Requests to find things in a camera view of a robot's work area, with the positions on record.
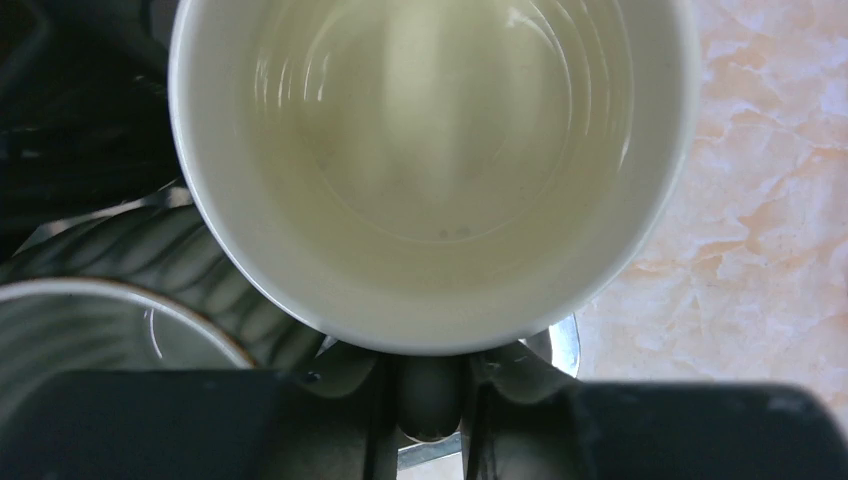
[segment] cup rim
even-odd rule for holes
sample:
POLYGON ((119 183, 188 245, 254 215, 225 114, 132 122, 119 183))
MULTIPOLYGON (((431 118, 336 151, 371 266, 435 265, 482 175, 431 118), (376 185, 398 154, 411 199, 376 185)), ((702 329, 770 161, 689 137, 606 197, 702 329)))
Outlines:
POLYGON ((134 285, 90 277, 38 278, 0 285, 0 304, 36 296, 60 295, 106 298, 155 309, 165 314, 165 318, 176 321, 203 337, 224 354, 234 367, 250 369, 256 366, 247 351, 194 310, 134 285))
POLYGON ((322 319, 308 306, 303 305, 302 302, 285 292, 284 289, 276 287, 257 261, 252 259, 251 255, 239 245, 231 241, 233 234, 228 230, 226 221, 224 221, 225 219, 222 218, 220 212, 215 211, 214 208, 211 210, 207 208, 207 202, 204 199, 209 196, 210 192, 203 184, 202 175, 197 173, 199 170, 198 159, 196 158, 197 147, 194 140, 190 138, 190 128, 185 123, 192 119, 192 115, 188 111, 189 104, 183 98, 178 98, 180 97, 178 93, 185 90, 184 84, 187 82, 187 77, 190 76, 188 66, 191 64, 191 60, 182 57, 186 56, 187 51, 194 46, 190 40, 191 32, 197 28, 194 10, 197 4, 204 1, 183 0, 180 3, 173 29, 168 68, 168 85, 171 91, 169 108, 175 143, 186 183, 195 198, 198 210, 227 256, 247 280, 266 298, 309 327, 365 348, 399 354, 461 354, 492 348, 521 337, 533 335, 565 318, 574 308, 580 307, 606 288, 632 262, 648 242, 651 232, 656 228, 662 218, 662 213, 675 192, 675 187, 684 170, 685 160, 695 136, 701 63, 700 41, 694 6, 690 0, 668 0, 666 8, 673 11, 674 28, 678 32, 677 39, 681 44, 679 61, 682 95, 679 109, 682 125, 669 153, 671 159, 669 168, 658 182, 659 188, 651 208, 645 210, 639 227, 632 231, 626 245, 611 259, 607 267, 587 281, 585 287, 581 290, 579 303, 561 305, 561 308, 549 312, 548 315, 540 316, 533 322, 515 324, 511 329, 503 329, 497 334, 486 332, 480 338, 467 341, 448 340, 441 343, 414 343, 410 341, 399 343, 391 339, 368 335, 367 332, 350 327, 345 322, 322 319))

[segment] black machine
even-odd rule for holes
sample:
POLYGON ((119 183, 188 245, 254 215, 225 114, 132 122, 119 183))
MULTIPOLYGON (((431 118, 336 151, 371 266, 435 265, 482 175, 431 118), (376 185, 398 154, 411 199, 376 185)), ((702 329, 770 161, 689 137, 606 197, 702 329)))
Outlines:
MULTIPOLYGON (((181 182, 176 4, 0 0, 0 261, 42 223, 181 182)), ((56 377, 2 431, 0 479, 390 479, 398 429, 459 429, 475 480, 848 478, 838 428, 792 388, 582 383, 520 343, 451 358, 337 343, 297 373, 56 377)))
POLYGON ((393 479, 396 425, 459 427, 473 480, 848 478, 804 392, 580 383, 520 343, 442 359, 337 343, 296 374, 65 374, 0 437, 0 478, 393 479))

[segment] countertop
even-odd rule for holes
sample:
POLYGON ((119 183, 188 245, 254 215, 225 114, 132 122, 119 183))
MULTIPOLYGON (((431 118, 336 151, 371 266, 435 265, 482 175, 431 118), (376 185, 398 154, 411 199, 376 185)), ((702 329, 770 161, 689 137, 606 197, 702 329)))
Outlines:
POLYGON ((689 163, 645 250, 577 312, 580 377, 800 384, 848 431, 848 6, 694 3, 689 163))

